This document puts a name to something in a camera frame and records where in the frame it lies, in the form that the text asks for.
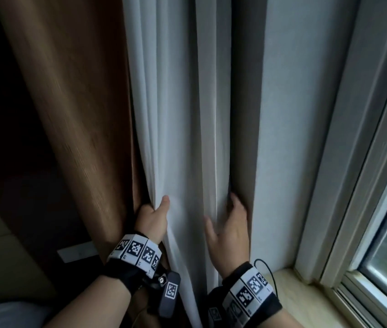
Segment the white curtain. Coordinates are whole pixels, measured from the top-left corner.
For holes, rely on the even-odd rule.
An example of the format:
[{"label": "white curtain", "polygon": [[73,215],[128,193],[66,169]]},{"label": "white curtain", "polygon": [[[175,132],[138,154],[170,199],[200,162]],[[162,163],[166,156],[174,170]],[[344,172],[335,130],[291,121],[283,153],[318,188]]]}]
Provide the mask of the white curtain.
[{"label": "white curtain", "polygon": [[231,0],[123,2],[148,191],[154,206],[170,197],[164,245],[189,320],[201,327],[199,301],[218,285],[202,215],[222,223],[228,195]]}]

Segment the white wall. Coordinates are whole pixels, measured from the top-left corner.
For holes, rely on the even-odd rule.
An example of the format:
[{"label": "white wall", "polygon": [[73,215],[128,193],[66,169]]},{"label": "white wall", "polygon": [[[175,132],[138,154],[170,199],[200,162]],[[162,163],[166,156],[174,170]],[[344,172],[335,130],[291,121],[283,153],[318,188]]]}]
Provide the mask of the white wall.
[{"label": "white wall", "polygon": [[295,260],[357,0],[237,2],[231,181],[252,214],[251,260],[275,271]]}]

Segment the brown curtain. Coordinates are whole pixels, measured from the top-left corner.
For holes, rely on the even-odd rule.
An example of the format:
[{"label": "brown curtain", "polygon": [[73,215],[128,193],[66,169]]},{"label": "brown curtain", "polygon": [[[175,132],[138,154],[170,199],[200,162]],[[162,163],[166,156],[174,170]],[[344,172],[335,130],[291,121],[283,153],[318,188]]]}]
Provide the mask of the brown curtain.
[{"label": "brown curtain", "polygon": [[[142,203],[121,0],[0,0],[0,19],[101,259]],[[147,304],[138,292],[134,320]],[[158,327],[142,312],[137,326]]]}]

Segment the person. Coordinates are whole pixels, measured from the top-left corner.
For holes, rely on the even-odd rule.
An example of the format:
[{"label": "person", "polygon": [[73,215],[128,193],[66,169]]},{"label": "person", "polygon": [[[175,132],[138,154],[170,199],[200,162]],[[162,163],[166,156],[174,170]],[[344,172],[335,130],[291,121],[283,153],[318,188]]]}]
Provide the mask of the person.
[{"label": "person", "polygon": [[[221,233],[216,234],[210,218],[204,217],[204,232],[210,259],[223,279],[249,261],[247,212],[235,194],[232,193],[230,197],[233,209]],[[162,198],[156,210],[150,205],[142,206],[137,216],[135,230],[155,244],[159,244],[168,227],[166,215],[169,206],[167,195]],[[130,300],[128,288],[119,279],[101,275],[45,327],[119,327]],[[280,309],[259,327],[302,328],[302,325],[285,309]]]}]

